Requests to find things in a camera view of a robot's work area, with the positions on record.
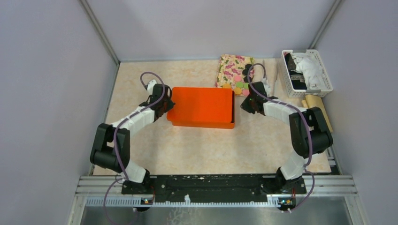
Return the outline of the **orange box lid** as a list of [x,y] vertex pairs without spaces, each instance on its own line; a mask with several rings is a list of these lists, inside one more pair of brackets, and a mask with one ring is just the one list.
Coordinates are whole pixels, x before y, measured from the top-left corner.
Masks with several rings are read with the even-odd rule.
[[235,93],[231,89],[174,87],[175,105],[167,113],[173,126],[233,129]]

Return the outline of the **floral tray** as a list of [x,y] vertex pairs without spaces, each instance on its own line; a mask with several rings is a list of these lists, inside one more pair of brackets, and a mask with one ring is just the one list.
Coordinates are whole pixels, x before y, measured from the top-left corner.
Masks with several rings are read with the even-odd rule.
[[[241,55],[231,55],[231,54],[223,54],[220,56],[219,65],[216,74],[215,87],[223,88],[222,86],[226,83],[231,85],[231,90],[235,88],[235,81],[233,77],[235,75],[242,76],[242,81],[244,82],[244,75],[242,71],[245,69],[246,64],[254,64],[255,59],[253,57],[241,56]],[[253,78],[255,70],[252,69],[250,74],[247,77]]]

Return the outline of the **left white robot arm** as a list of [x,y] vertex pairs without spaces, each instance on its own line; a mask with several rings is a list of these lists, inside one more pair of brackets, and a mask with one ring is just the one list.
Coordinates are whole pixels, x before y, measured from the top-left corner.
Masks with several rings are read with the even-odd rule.
[[140,194],[149,191],[149,172],[130,158],[130,140],[141,129],[157,121],[174,107],[172,89],[155,80],[146,85],[148,99],[136,110],[111,124],[98,125],[90,154],[90,162],[109,169],[131,181]]

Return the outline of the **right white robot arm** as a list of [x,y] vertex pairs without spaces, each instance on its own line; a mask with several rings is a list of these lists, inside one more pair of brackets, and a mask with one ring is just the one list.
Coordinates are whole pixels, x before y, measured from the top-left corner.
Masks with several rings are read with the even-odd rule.
[[249,84],[249,95],[241,108],[282,121],[290,128],[293,150],[276,172],[275,187],[281,193],[294,188],[294,180],[302,176],[313,155],[323,153],[333,144],[331,131],[319,107],[303,108],[268,97],[262,82]]

